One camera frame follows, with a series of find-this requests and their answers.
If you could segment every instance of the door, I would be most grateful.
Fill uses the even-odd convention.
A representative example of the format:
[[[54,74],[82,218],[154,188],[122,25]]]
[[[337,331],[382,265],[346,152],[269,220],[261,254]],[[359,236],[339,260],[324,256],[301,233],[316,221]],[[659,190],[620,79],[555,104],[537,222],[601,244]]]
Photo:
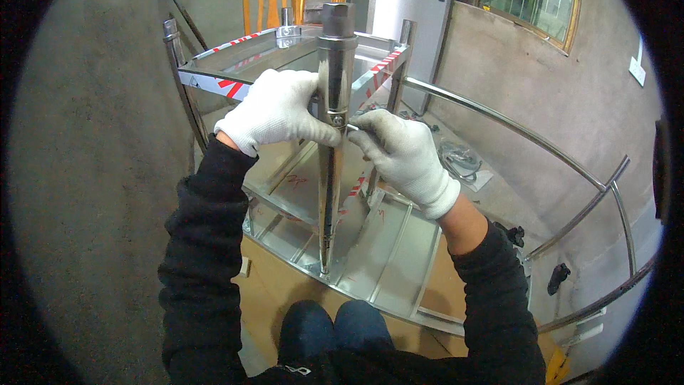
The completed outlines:
[[[432,82],[451,0],[375,0],[372,35],[398,39],[402,20],[418,23],[408,75]],[[415,112],[425,111],[428,97],[414,89],[404,89],[402,101]]]

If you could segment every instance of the black jacket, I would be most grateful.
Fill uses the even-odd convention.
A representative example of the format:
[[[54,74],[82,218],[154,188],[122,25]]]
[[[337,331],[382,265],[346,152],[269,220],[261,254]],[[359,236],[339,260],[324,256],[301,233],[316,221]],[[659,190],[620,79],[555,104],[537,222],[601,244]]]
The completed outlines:
[[[174,384],[543,383],[523,268],[492,224],[473,252],[453,257],[466,283],[466,358],[335,351],[301,360],[295,367],[312,370],[305,376],[275,366],[246,378],[237,356],[240,292],[230,279],[242,266],[248,205],[242,183],[256,161],[211,137],[197,174],[178,184],[178,209],[166,222],[171,239],[159,267],[165,286],[159,301],[166,310],[162,358]]]

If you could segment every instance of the gloved hand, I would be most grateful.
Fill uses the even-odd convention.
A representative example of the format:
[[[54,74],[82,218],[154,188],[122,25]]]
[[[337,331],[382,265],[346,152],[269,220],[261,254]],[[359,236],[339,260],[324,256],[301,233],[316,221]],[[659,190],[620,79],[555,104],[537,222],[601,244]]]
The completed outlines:
[[[297,139],[336,146],[342,136],[307,111],[318,86],[318,73],[269,69],[261,73],[242,103],[216,122],[246,155],[257,157],[262,144]]]
[[[354,116],[349,123],[362,130],[350,133],[349,140],[386,182],[420,205],[427,219],[440,218],[454,206],[461,184],[440,164],[427,125],[384,109]]]

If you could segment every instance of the black sleeve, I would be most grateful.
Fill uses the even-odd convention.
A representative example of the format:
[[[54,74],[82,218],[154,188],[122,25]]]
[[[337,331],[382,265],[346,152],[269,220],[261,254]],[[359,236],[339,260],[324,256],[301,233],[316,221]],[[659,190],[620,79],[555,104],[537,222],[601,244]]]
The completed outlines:
[[[242,267],[248,206],[242,183],[256,161],[211,136],[197,174],[178,184],[178,209],[166,222],[171,238],[159,266],[159,303],[166,311],[162,359],[176,385],[245,379],[237,356],[240,293],[230,279]]]
[[[482,383],[543,384],[546,367],[527,310],[527,281],[512,244],[489,222],[477,248],[451,258],[466,283],[465,343]]]

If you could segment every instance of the blue jeans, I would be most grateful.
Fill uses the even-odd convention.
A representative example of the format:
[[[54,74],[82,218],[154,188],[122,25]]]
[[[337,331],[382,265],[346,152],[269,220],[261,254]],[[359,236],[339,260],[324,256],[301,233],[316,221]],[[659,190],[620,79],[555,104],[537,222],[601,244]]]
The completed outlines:
[[[342,304],[335,323],[312,300],[293,304],[280,329],[278,363],[302,360],[334,349],[373,351],[394,349],[394,344],[380,312],[364,300]]]

